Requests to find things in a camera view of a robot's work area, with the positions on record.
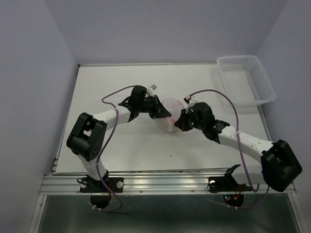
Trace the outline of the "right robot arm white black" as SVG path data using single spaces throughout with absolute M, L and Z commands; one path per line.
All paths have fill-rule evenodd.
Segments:
M 200 130 L 210 141 L 234 148 L 259 163 L 251 169 L 234 165 L 224 176 L 215 178 L 212 187 L 222 191 L 239 185 L 266 184 L 283 192 L 302 172 L 301 164 L 286 141 L 271 142 L 240 132 L 229 123 L 216 119 L 207 103 L 199 102 L 183 109 L 175 126 L 183 132 Z

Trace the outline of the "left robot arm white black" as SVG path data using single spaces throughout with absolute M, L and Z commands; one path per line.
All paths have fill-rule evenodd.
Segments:
M 101 162 L 101 154 L 107 146 L 103 144 L 106 131 L 114 133 L 118 125 L 134 120 L 140 113 L 147 113 L 151 119 L 172 116 L 154 94 L 155 86 L 146 88 L 133 85 L 129 88 L 132 89 L 130 96 L 118 105 L 105 99 L 126 88 L 102 98 L 103 103 L 113 107 L 112 110 L 94 115 L 81 113 L 66 141 L 67 147 L 81 160 L 87 176 L 92 179 L 91 185 L 97 191 L 104 191 L 108 187 L 108 170 Z

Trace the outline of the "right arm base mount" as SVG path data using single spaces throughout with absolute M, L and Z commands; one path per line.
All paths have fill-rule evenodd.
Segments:
M 232 173 L 240 166 L 234 165 L 227 169 L 223 176 L 209 177 L 207 190 L 214 194 L 218 192 L 251 191 L 251 188 L 246 184 L 238 184 L 232 177 Z

